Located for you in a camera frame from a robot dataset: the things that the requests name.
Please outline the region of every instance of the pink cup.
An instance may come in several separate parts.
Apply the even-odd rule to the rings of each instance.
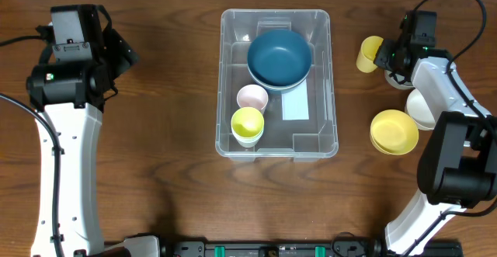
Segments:
[[[253,107],[264,114],[269,97],[266,90],[259,85],[246,85],[238,91],[236,102],[239,107]]]

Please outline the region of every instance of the cable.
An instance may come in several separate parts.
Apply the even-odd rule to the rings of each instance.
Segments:
[[[36,113],[34,110],[23,104],[22,102],[0,93],[0,98],[20,107],[25,112],[32,115],[40,124],[47,130],[50,139],[54,144],[54,192],[52,195],[52,235],[54,239],[55,254],[57,257],[62,257],[61,236],[59,235],[59,185],[61,181],[61,146],[59,139],[54,130],[50,127],[47,121]]]
[[[417,9],[419,9],[419,7],[421,7],[421,5],[423,5],[426,1],[428,1],[428,0],[422,0],[413,9],[413,11],[415,12]],[[481,27],[480,27],[480,30],[478,31],[478,34],[476,35],[476,37],[465,48],[463,48],[463,50],[461,50],[453,58],[449,59],[449,62],[447,63],[447,67],[446,67],[446,73],[447,73],[447,75],[449,77],[450,82],[452,83],[452,85],[454,86],[454,88],[457,90],[457,92],[459,93],[459,95],[461,96],[461,98],[464,100],[464,102],[467,104],[467,106],[469,106],[476,113],[476,115],[478,116],[478,118],[480,119],[480,121],[485,125],[485,129],[488,131],[489,134],[491,134],[493,141],[497,144],[497,134],[495,133],[495,128],[490,124],[490,122],[483,115],[483,113],[481,113],[476,108],[476,106],[474,106],[475,101],[474,100],[470,100],[466,96],[466,94],[464,94],[464,92],[462,91],[461,87],[459,87],[459,85],[456,83],[456,81],[454,79],[454,76],[452,74],[455,70],[452,69],[452,68],[450,68],[450,66],[452,65],[452,63],[456,59],[458,59],[459,56],[461,56],[462,54],[464,54],[464,52],[466,52],[467,50],[469,50],[474,45],[474,43],[476,43],[480,39],[481,35],[483,34],[483,31],[485,30],[485,26],[486,26],[486,23],[487,23],[487,12],[486,12],[486,9],[485,9],[485,5],[483,4],[483,2],[481,0],[475,0],[475,1],[478,3],[478,5],[480,6],[480,9],[481,9]],[[497,208],[497,198],[493,201],[493,203],[490,205],[490,207],[488,207],[487,209],[485,209],[483,211],[479,211],[479,212],[475,212],[475,213],[461,213],[461,212],[457,212],[457,211],[448,210],[448,211],[445,211],[445,212],[441,213],[438,216],[438,218],[428,227],[428,229],[426,229],[426,231],[421,235],[421,237],[419,237],[418,239],[414,240],[414,243],[408,248],[408,250],[404,253],[404,255],[402,255],[402,257],[409,256],[409,254],[414,250],[414,248],[416,246],[418,246],[429,235],[429,233],[431,233],[435,229],[435,227],[441,221],[444,221],[447,218],[447,215],[457,215],[457,216],[461,216],[461,217],[483,217],[485,215],[490,214],[496,208]]]
[[[4,47],[6,45],[9,45],[11,43],[17,43],[21,40],[43,40],[43,37],[41,36],[20,36],[14,39],[6,40],[4,42],[0,43],[0,47]]]
[[[339,252],[337,252],[337,251],[335,250],[335,240],[336,240],[339,236],[344,235],[344,234],[348,234],[348,235],[352,236],[352,238],[355,238],[355,237],[356,237],[356,236],[355,236],[354,234],[352,234],[351,232],[340,232],[340,233],[338,233],[338,234],[337,234],[337,235],[333,238],[333,240],[332,240],[332,251],[333,251],[333,253],[335,253],[335,255],[337,255],[338,257],[345,257],[345,256],[343,256],[342,254],[340,254]]]

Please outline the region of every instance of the white bowl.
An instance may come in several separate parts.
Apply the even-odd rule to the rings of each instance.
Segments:
[[[428,104],[418,89],[412,90],[409,94],[405,104],[405,113],[414,120],[420,130],[433,130],[435,128],[435,118],[433,118]]]

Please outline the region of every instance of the yellow cup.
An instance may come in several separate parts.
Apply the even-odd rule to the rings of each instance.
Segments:
[[[404,155],[418,144],[419,132],[414,120],[400,110],[378,113],[371,122],[373,146],[385,154]]]
[[[373,61],[381,43],[383,43],[383,38],[379,36],[369,36],[363,41],[360,45],[356,61],[356,66],[359,71],[370,73],[376,70],[377,66]]]
[[[255,108],[241,108],[231,118],[231,129],[241,138],[259,137],[264,129],[264,116]]]

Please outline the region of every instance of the blue bowl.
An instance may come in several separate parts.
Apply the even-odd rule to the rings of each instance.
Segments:
[[[250,75],[269,90],[291,89],[305,80],[311,69],[308,43],[289,30],[272,30],[258,36],[248,52]]]

